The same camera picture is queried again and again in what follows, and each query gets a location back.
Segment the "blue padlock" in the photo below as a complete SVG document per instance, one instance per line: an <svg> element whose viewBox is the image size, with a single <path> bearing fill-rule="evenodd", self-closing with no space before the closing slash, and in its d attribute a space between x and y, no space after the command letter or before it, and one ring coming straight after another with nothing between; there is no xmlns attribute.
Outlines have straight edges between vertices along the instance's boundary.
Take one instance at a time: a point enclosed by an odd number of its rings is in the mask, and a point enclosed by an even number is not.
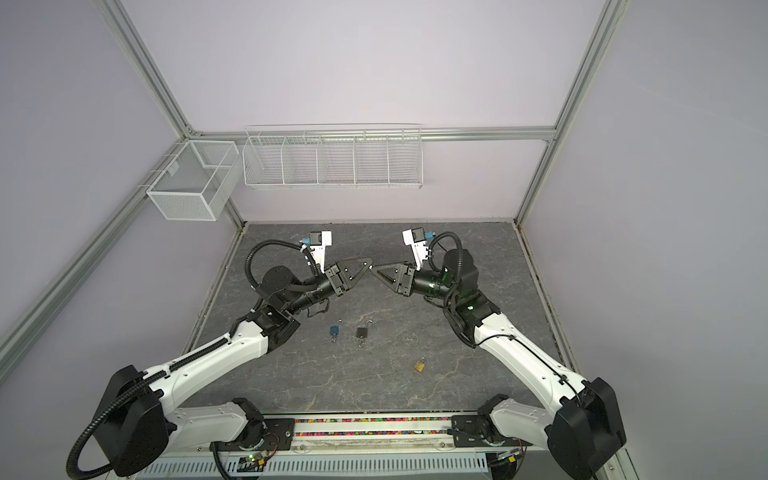
<svg viewBox="0 0 768 480"><path fill-rule="evenodd" d="M333 343L336 343L339 339L342 324L343 324L343 321L338 320L329 329L330 338Z"/></svg>

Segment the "dark grey padlock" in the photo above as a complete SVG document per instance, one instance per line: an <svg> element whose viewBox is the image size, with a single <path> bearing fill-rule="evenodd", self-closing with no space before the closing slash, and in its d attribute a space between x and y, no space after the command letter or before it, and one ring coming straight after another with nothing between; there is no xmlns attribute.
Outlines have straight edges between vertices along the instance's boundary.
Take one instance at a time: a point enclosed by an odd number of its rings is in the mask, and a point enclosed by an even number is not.
<svg viewBox="0 0 768 480"><path fill-rule="evenodd" d="M360 326L356 329L355 338L359 347L363 347L365 345L371 326L372 321L367 321L363 326Z"/></svg>

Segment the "brass padlock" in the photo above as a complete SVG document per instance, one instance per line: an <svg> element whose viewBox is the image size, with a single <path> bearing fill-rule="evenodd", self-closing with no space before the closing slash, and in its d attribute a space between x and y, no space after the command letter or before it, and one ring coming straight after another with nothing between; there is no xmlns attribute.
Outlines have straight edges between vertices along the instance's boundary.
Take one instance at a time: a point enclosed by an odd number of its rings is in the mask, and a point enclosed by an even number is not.
<svg viewBox="0 0 768 480"><path fill-rule="evenodd" d="M413 366L414 370L422 373L426 366L426 360L424 357L421 357L419 360L417 360Z"/></svg>

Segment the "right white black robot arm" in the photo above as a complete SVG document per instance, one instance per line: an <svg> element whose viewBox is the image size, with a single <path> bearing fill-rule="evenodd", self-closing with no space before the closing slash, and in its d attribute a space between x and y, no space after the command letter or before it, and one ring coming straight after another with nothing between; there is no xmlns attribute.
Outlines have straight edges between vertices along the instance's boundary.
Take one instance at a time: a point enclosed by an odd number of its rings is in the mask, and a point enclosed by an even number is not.
<svg viewBox="0 0 768 480"><path fill-rule="evenodd" d="M538 446L570 478L597 478L627 441L614 389L569 369L514 326L480 290L479 271L457 234L429 236L415 229L403 236L413 261L373 265L371 273L397 294L421 295L438 305L464 345L491 354L540 403L531 407L497 394L469 426L454 424L452 434L489 446L511 440Z"/></svg>

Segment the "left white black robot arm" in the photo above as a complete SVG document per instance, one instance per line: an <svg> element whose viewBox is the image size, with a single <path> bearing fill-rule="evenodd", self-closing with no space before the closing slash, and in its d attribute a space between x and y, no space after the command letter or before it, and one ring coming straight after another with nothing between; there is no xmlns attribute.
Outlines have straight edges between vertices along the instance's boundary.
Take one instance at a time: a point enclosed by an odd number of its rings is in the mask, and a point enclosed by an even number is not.
<svg viewBox="0 0 768 480"><path fill-rule="evenodd" d="M253 260L277 245L301 253L311 277L299 280L286 266L270 268L261 280ZM214 407L186 408L191 396L235 368L285 344L298 330L298 314L351 290L369 271L369 258L324 263L324 244L273 239L256 244L244 262L246 279L258 296L248 313L216 339L174 360L144 371L129 365L110 379L97 410L75 440L66 460L71 479L108 472L133 475L163 454L200 444L212 449L259 448L267 436L263 414L245 398Z"/></svg>

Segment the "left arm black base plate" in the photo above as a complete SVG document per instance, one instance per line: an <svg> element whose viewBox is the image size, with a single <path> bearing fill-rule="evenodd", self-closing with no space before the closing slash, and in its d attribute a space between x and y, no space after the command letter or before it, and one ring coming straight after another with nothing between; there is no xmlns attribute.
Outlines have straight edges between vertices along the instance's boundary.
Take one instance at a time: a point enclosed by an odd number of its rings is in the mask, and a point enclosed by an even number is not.
<svg viewBox="0 0 768 480"><path fill-rule="evenodd" d="M295 418L267 418L249 421L234 440L218 442L220 452L287 451L291 449Z"/></svg>

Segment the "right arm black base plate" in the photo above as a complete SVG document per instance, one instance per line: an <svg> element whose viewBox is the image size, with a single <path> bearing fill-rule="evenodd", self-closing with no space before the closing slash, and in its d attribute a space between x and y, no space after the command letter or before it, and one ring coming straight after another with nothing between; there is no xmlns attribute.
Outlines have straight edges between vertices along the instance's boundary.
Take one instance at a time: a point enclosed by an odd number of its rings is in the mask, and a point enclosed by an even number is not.
<svg viewBox="0 0 768 480"><path fill-rule="evenodd" d="M503 436L489 419L479 415L454 415L447 430L458 448L528 447L529 442Z"/></svg>

